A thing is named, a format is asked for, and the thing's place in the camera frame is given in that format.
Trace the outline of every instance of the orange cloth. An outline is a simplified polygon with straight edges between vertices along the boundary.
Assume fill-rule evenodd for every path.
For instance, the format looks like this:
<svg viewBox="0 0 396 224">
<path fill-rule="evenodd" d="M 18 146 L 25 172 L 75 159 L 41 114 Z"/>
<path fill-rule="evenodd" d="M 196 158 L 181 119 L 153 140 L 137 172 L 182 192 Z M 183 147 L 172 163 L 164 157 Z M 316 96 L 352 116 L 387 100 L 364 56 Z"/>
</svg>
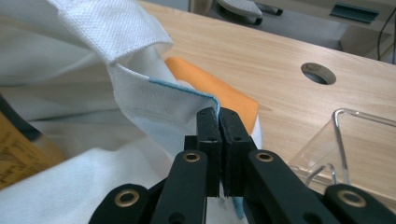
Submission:
<svg viewBox="0 0 396 224">
<path fill-rule="evenodd" d="M 255 100 L 182 59 L 169 58 L 165 63 L 177 80 L 190 83 L 198 91 L 215 95 L 221 107 L 238 113 L 247 132 L 252 134 L 259 110 L 259 104 Z"/>
</svg>

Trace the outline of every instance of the wooden table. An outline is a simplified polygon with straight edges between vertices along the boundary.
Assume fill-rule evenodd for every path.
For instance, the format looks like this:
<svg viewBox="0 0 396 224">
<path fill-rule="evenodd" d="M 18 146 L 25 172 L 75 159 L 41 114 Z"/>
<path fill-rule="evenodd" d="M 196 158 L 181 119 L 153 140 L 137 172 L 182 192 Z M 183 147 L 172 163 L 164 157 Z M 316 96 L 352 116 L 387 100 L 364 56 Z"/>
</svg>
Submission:
<svg viewBox="0 0 396 224">
<path fill-rule="evenodd" d="M 259 102 L 263 147 L 285 161 L 308 143 L 337 108 L 396 120 L 395 65 L 168 7 L 142 4 L 175 42 L 164 58 L 181 57 Z M 335 74 L 335 83 L 322 85 L 308 79 L 302 72 L 305 63 L 327 67 Z M 381 157 L 378 163 L 389 161 L 389 155 L 377 156 Z M 386 167 L 384 172 L 394 174 Z M 396 189 L 395 181 L 393 178 L 381 184 L 396 192 L 392 190 Z M 395 199 L 385 203 L 395 209 Z"/>
</svg>

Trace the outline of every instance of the black cable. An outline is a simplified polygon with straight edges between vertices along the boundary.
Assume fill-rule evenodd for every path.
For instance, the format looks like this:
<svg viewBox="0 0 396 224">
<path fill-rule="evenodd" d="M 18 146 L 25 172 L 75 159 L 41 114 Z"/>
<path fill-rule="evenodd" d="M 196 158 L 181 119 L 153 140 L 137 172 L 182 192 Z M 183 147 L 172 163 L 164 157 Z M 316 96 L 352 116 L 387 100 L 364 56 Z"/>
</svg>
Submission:
<svg viewBox="0 0 396 224">
<path fill-rule="evenodd" d="M 377 42 L 376 42 L 376 55 L 377 55 L 377 57 L 378 57 L 377 59 L 379 61 L 381 61 L 381 54 L 379 52 L 379 45 L 381 43 L 381 36 L 382 36 L 382 33 L 384 33 L 385 27 L 388 25 L 390 19 L 392 18 L 393 14 L 395 12 L 396 12 L 396 8 L 394 8 L 392 13 L 390 13 L 390 16 L 387 18 L 387 21 L 385 21 L 384 26 L 382 27 L 381 31 L 379 32 L 379 36 L 378 36 L 378 39 L 377 39 Z"/>
</svg>

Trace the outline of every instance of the clear plastic container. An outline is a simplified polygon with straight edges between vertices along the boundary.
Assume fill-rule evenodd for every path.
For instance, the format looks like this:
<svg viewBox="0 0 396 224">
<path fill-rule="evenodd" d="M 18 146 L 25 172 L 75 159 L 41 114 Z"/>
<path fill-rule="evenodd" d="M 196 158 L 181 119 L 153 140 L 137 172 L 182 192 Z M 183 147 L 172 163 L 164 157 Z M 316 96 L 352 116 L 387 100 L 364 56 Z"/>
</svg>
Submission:
<svg viewBox="0 0 396 224">
<path fill-rule="evenodd" d="M 337 109 L 289 166 L 315 191 L 353 185 L 396 212 L 396 121 Z"/>
</svg>

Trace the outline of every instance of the white fabric bag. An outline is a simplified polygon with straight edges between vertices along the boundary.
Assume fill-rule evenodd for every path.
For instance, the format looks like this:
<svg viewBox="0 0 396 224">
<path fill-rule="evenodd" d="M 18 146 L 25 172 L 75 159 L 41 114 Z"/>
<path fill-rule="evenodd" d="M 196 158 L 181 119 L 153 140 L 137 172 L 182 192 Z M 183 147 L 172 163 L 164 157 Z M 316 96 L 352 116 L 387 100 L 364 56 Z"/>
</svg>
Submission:
<svg viewBox="0 0 396 224">
<path fill-rule="evenodd" d="M 23 118 L 105 111 L 106 125 L 33 124 L 52 139 L 131 133 L 114 144 L 80 141 L 69 146 L 81 148 L 68 152 L 75 158 L 0 191 L 2 223 L 87 223 L 115 187 L 150 188 L 167 176 L 197 111 L 219 113 L 216 97 L 177 84 L 160 57 L 172 41 L 136 1 L 0 0 L 0 15 L 0 92 Z M 208 223 L 239 221 L 229 201 L 208 206 Z"/>
</svg>

